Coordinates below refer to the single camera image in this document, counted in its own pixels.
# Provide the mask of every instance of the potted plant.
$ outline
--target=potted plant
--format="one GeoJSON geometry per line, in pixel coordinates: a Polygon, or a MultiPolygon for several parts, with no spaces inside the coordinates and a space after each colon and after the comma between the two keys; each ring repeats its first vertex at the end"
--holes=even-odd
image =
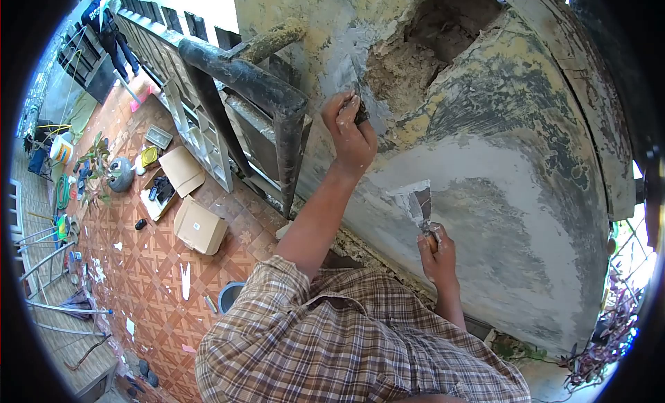
{"type": "Polygon", "coordinates": [[[99,199],[110,205],[111,196],[106,191],[106,186],[114,192],[122,192],[132,184],[134,171],[129,159],[115,158],[109,161],[110,155],[108,139],[102,139],[102,132],[97,133],[88,152],[77,161],[79,165],[89,161],[88,171],[84,170],[84,175],[87,174],[88,177],[85,181],[82,202],[94,202],[95,199],[99,199]]]}

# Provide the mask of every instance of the purple plant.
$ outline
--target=purple plant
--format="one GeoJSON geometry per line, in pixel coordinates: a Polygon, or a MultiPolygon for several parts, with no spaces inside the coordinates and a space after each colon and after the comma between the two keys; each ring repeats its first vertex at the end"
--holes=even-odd
{"type": "Polygon", "coordinates": [[[559,360],[560,367],[570,370],[565,382],[567,388],[577,388],[584,383],[603,382],[605,367],[626,355],[638,333],[635,327],[636,311],[641,296],[636,296],[617,274],[610,275],[610,283],[614,304],[606,308],[598,318],[591,341],[587,342],[584,350],[579,353],[576,343],[570,356],[561,356],[559,360]]]}

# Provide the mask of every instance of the person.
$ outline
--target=person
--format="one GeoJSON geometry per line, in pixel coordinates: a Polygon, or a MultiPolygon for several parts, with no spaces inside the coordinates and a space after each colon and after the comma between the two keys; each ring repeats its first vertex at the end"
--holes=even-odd
{"type": "Polygon", "coordinates": [[[269,260],[258,262],[196,356],[204,402],[530,402],[520,372],[466,332],[455,243],[432,224],[437,252],[418,248],[437,290],[430,311],[372,269],[321,269],[346,204],[376,154],[354,123],[360,98],[321,111],[337,157],[269,260]]]}
{"type": "Polygon", "coordinates": [[[113,66],[118,70],[118,73],[125,82],[129,82],[129,75],[127,75],[127,71],[121,61],[121,56],[118,53],[118,45],[120,45],[127,62],[132,66],[134,76],[138,75],[138,61],[127,46],[127,38],[119,31],[118,25],[113,20],[113,15],[107,8],[104,8],[104,0],[92,0],[90,6],[81,15],[81,23],[83,26],[90,25],[95,33],[97,33],[99,42],[101,42],[104,50],[110,55],[113,66]],[[99,22],[102,13],[102,25],[100,28],[99,22]]]}

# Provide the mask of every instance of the plaid shirt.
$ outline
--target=plaid shirt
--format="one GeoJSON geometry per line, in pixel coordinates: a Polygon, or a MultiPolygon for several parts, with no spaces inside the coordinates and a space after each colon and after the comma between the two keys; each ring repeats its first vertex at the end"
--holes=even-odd
{"type": "Polygon", "coordinates": [[[371,269],[310,284],[279,256],[256,264],[196,356],[205,402],[383,402],[448,394],[528,402],[517,369],[371,269]]]}

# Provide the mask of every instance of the person in jeans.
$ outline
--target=person in jeans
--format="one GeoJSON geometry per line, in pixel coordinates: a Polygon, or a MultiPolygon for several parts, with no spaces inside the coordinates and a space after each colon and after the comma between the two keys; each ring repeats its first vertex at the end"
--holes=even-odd
{"type": "Polygon", "coordinates": [[[138,61],[132,54],[132,51],[129,50],[125,35],[119,31],[118,25],[113,21],[113,15],[109,9],[104,8],[104,3],[105,0],[92,0],[90,6],[81,15],[81,23],[83,26],[90,25],[95,33],[97,33],[102,47],[111,55],[113,66],[118,70],[125,82],[128,82],[129,75],[127,75],[124,64],[122,64],[120,53],[118,53],[118,45],[120,45],[127,62],[132,66],[134,76],[138,75],[138,61]],[[100,15],[102,13],[103,17],[100,26],[100,15]]]}

